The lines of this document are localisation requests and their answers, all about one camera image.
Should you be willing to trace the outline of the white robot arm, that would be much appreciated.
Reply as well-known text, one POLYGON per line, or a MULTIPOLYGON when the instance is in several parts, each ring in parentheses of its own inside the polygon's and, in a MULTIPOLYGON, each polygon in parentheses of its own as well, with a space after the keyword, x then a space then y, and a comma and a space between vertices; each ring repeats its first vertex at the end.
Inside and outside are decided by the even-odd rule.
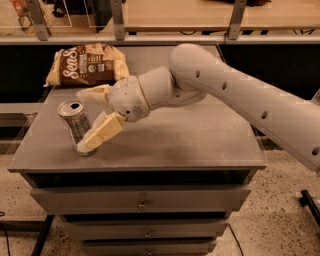
POLYGON ((83 102, 112 110, 101 113, 77 143, 88 153, 161 107, 180 107, 212 95, 268 136, 311 171, 320 170, 319 96, 304 100, 238 71, 194 44, 171 51, 169 65, 121 79, 114 85, 81 90, 83 102))

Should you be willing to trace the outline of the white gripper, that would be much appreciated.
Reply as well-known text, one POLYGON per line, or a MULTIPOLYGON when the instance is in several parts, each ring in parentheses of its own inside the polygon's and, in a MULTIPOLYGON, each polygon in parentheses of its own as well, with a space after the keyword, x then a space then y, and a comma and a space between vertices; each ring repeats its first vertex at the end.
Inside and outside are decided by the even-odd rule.
POLYGON ((115 111, 111 114, 101 112, 98 115, 92 128, 77 143, 78 150, 95 150, 120 133, 126 121, 136 122, 147 117, 150 113, 150 108, 136 76, 119 80, 112 87, 104 84, 82 89, 76 93, 76 96, 84 103, 110 105, 115 111))

